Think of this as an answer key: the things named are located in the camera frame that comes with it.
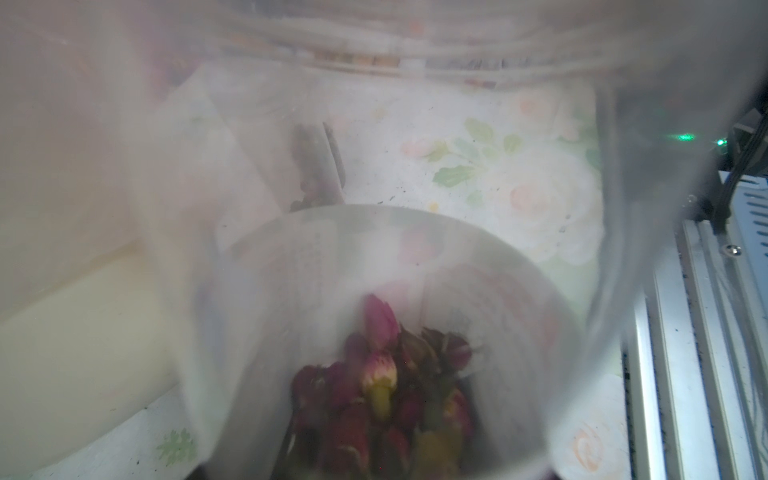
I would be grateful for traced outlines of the clear jar with rose tea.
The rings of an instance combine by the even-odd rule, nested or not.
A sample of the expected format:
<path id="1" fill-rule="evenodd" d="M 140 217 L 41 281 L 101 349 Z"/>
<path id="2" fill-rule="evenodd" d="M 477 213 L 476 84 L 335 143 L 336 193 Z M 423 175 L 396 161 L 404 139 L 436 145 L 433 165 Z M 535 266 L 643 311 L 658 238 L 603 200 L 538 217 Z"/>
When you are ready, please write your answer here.
<path id="1" fill-rule="evenodd" d="M 104 1 L 211 479 L 561 471 L 763 1 Z"/>

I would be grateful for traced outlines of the bin with pink bag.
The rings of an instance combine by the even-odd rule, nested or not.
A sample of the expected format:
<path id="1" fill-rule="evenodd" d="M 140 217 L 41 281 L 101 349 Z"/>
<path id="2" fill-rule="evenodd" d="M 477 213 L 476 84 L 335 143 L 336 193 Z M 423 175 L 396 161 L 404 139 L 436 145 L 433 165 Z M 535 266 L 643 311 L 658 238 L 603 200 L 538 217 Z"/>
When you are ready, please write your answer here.
<path id="1" fill-rule="evenodd" d="M 1 5 L 1 472 L 88 445 L 172 385 L 87 1 Z"/>

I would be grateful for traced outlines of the aluminium front rail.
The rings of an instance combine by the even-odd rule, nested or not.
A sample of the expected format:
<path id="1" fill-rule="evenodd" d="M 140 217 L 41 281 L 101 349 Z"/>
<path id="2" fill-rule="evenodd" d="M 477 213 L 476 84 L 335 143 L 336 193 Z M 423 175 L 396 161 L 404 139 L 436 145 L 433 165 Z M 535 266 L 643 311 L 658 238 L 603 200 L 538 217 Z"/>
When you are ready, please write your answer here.
<path id="1" fill-rule="evenodd" d="M 663 238 L 623 347 L 635 479 L 767 475 L 767 181 Z"/>

